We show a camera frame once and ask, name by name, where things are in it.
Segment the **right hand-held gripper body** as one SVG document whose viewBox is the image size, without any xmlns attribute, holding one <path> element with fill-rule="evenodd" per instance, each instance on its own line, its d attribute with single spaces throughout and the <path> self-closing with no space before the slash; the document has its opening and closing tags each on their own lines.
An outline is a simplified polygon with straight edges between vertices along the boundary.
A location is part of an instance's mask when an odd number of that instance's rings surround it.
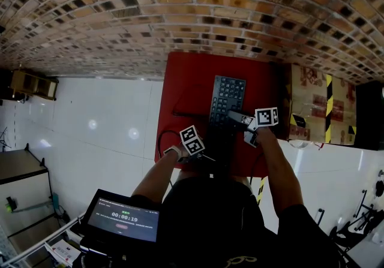
<svg viewBox="0 0 384 268">
<path fill-rule="evenodd" d="M 258 147 L 257 130 L 261 127 L 277 125 L 278 109 L 276 107 L 255 109 L 253 117 L 242 115 L 241 123 L 247 126 L 244 131 L 244 141 L 252 147 Z"/>
</svg>

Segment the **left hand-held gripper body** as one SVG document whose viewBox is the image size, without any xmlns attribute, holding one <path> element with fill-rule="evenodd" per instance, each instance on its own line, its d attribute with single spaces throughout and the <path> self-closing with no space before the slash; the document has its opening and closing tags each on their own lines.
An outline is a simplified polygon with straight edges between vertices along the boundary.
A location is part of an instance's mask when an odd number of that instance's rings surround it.
<svg viewBox="0 0 384 268">
<path fill-rule="evenodd" d="M 194 160 L 208 160 L 215 162 L 215 159 L 210 157 L 206 152 L 203 140 L 199 136 L 194 125 L 180 131 L 179 136 L 183 147 L 188 152 L 187 162 Z"/>
</svg>

